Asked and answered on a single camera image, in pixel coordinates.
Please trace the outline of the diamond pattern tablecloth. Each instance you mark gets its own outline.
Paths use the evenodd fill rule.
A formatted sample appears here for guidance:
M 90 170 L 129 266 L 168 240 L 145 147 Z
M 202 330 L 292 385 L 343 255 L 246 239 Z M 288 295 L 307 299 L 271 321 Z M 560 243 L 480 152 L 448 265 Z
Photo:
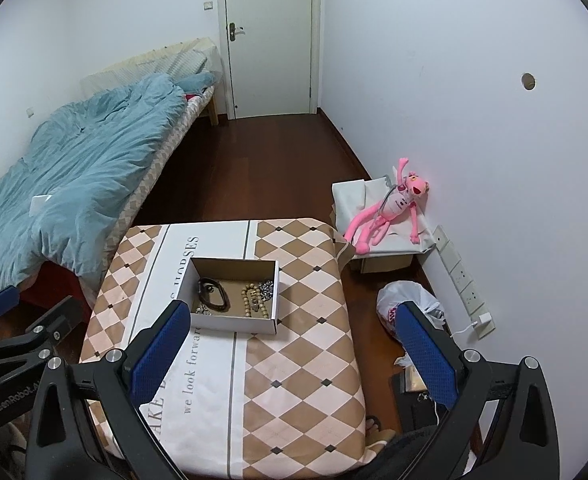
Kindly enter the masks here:
M 312 218 L 134 226 L 106 273 L 83 361 L 129 344 L 178 295 L 194 257 L 274 260 L 272 335 L 193 328 L 145 422 L 186 474 L 334 477 L 373 460 L 341 284 L 344 243 Z

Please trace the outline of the white covered side box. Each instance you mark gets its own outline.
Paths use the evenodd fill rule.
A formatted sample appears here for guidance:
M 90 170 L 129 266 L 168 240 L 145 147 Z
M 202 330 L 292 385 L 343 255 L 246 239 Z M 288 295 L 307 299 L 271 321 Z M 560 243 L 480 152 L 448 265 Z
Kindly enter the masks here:
M 362 273 L 405 269 L 412 259 L 436 246 L 419 206 L 403 206 L 396 182 L 388 178 L 332 184 L 332 221 L 352 248 L 364 247 L 352 258 Z

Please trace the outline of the pink panther plush toy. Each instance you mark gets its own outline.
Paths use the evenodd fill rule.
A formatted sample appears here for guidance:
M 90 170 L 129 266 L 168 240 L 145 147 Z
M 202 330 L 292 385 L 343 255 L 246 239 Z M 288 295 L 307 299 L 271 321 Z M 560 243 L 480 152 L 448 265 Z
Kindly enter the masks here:
M 411 221 L 409 240 L 413 245 L 420 244 L 417 211 L 420 200 L 428 194 L 429 183 L 414 171 L 403 173 L 409 162 L 408 158 L 399 159 L 395 168 L 396 183 L 382 200 L 365 208 L 350 221 L 344 237 L 355 247 L 357 255 L 367 255 L 373 246 L 379 245 L 391 225 L 406 212 Z

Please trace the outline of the bed mattress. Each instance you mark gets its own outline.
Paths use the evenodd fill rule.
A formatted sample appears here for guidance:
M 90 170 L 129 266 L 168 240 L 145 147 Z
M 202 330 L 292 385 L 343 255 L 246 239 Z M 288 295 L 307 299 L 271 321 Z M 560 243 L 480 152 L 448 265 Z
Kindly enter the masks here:
M 105 273 L 108 269 L 111 259 L 114 258 L 116 249 L 120 240 L 126 234 L 126 231 L 132 226 L 133 220 L 142 207 L 149 193 L 163 172 L 168 159 L 182 142 L 187 131 L 192 127 L 199 116 L 205 114 L 210 107 L 216 107 L 215 86 L 207 87 L 201 96 L 192 96 L 187 99 L 184 110 L 180 117 L 172 125 L 167 138 L 161 142 L 160 148 L 154 152 L 151 166 L 146 169 L 143 178 L 137 188 L 126 200 L 123 210 L 115 223 L 114 229 L 106 237 L 105 250 L 102 259 L 100 259 L 100 268 Z

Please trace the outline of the white charger plug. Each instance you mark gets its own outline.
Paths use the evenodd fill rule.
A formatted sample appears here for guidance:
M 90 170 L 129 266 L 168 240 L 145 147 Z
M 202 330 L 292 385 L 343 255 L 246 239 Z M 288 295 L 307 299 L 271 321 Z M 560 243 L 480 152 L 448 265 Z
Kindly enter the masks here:
M 478 339 L 485 337 L 495 329 L 494 320 L 489 312 L 480 313 L 470 325 L 463 328 L 463 330 L 457 330 L 450 335 L 450 338 L 465 334 L 470 330 L 474 330 Z

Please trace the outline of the white door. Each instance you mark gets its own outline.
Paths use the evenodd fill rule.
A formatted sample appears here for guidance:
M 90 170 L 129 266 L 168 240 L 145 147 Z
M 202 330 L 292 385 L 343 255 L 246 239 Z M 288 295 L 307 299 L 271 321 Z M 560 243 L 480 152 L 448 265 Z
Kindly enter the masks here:
M 232 119 L 313 114 L 320 0 L 218 0 L 225 101 Z

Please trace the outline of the striped pillow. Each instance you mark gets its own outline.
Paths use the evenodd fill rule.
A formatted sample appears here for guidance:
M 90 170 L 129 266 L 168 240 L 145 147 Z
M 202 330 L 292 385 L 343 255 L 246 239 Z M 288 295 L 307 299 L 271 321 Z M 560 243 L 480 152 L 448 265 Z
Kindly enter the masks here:
M 132 56 L 84 77 L 80 88 L 86 96 L 93 96 L 96 92 L 134 84 L 149 74 L 164 73 L 177 81 L 202 72 L 213 73 L 215 81 L 223 75 L 220 53 L 208 37 Z

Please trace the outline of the blue duvet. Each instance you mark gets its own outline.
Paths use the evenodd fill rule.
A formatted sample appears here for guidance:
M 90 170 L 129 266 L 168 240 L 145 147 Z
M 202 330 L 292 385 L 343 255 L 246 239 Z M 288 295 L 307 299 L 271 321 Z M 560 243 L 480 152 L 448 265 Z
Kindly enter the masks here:
M 185 82 L 167 74 L 68 103 L 36 128 L 0 179 L 0 290 L 28 287 L 51 262 L 97 292 L 100 259 L 126 200 L 182 114 Z

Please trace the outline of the white cardboard jewelry box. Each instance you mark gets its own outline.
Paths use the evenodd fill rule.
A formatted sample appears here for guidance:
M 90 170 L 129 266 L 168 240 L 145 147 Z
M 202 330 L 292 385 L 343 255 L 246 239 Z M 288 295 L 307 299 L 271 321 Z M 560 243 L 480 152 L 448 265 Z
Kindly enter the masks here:
M 192 258 L 178 299 L 191 312 L 196 328 L 218 332 L 274 335 L 280 265 L 272 260 Z M 198 315 L 203 304 L 213 315 Z

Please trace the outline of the white power strip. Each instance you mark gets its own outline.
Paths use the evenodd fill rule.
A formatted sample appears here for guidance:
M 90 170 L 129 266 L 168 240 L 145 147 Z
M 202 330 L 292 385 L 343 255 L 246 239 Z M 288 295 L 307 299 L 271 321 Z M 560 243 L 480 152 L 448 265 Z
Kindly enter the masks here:
M 471 274 L 465 269 L 458 249 L 451 242 L 442 226 L 436 226 L 433 237 L 440 261 L 454 284 L 454 289 L 462 301 L 466 314 L 469 315 L 471 324 L 477 315 L 489 312 L 485 299 L 480 295 Z

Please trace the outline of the small silver jewelry piece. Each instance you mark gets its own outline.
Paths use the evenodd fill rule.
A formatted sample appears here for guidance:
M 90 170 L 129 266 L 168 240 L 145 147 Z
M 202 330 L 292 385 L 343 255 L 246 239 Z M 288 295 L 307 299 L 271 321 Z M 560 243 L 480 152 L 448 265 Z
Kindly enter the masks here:
M 194 313 L 198 315 L 213 315 L 213 310 L 210 310 L 208 307 L 200 304 L 194 309 Z

